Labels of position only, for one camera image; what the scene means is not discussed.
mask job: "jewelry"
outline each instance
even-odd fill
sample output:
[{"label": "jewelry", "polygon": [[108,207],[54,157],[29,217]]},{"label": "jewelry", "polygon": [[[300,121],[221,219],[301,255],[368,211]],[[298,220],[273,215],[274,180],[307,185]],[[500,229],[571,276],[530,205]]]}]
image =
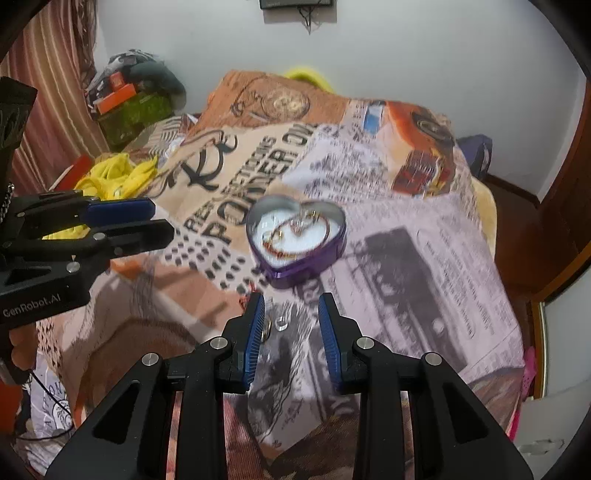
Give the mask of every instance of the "jewelry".
[{"label": "jewelry", "polygon": [[[305,250],[303,252],[284,252],[283,250],[279,250],[274,247],[276,242],[279,242],[283,239],[283,231],[282,228],[286,225],[289,225],[292,233],[300,237],[304,234],[308,228],[314,225],[318,220],[322,220],[326,227],[326,232],[324,233],[324,238],[322,241],[316,245],[314,248],[309,250]],[[300,212],[296,215],[289,217],[287,220],[281,222],[275,229],[270,233],[267,239],[263,238],[262,245],[271,255],[277,258],[297,258],[297,257],[304,257],[308,254],[311,254],[313,251],[319,249],[326,243],[330,235],[330,223],[328,218],[326,218],[321,213],[318,213],[314,210],[308,210],[306,212]]]}]

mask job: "blanket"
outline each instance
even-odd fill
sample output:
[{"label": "blanket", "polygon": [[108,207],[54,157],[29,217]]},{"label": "blanket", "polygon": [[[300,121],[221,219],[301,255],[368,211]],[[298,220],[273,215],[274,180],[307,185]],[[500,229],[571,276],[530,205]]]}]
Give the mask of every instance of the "blanket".
[{"label": "blanket", "polygon": [[[336,202],[348,222],[343,257],[288,290],[262,275],[244,227],[254,202],[278,192]],[[147,195],[176,227],[173,242],[113,261],[86,307],[40,323],[77,425],[144,353],[181,355],[219,335],[254,283],[269,320],[282,326],[261,345],[249,394],[224,399],[231,478],[351,477],[359,401],[330,385],[317,321],[324,291],[393,351],[440,352],[508,426],[521,334],[480,231],[465,160],[429,110],[233,72]],[[403,405],[410,473],[404,397]]]}]

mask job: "wall-mounted device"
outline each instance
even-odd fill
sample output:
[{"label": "wall-mounted device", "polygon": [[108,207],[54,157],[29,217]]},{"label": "wall-mounted device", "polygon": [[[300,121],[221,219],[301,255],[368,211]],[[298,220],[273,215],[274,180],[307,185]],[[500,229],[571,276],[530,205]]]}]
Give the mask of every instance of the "wall-mounted device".
[{"label": "wall-mounted device", "polygon": [[334,0],[259,0],[261,10],[281,7],[332,7]]}]

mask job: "green box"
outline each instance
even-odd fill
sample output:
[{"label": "green box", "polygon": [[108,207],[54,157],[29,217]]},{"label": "green box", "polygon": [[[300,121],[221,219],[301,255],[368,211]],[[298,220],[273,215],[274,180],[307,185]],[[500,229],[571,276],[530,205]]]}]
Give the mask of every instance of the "green box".
[{"label": "green box", "polygon": [[99,117],[100,129],[112,152],[120,152],[144,128],[173,115],[168,97],[139,92]]}]

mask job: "heart-shaped tin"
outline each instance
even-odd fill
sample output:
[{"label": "heart-shaped tin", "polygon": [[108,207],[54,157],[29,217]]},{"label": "heart-shaped tin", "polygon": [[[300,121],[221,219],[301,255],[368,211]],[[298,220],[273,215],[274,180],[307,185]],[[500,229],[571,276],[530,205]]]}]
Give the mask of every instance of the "heart-shaped tin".
[{"label": "heart-shaped tin", "polygon": [[275,288],[292,287],[335,263],[345,248],[346,230],[344,211],[323,200],[300,203],[267,195],[246,217],[251,250]]}]

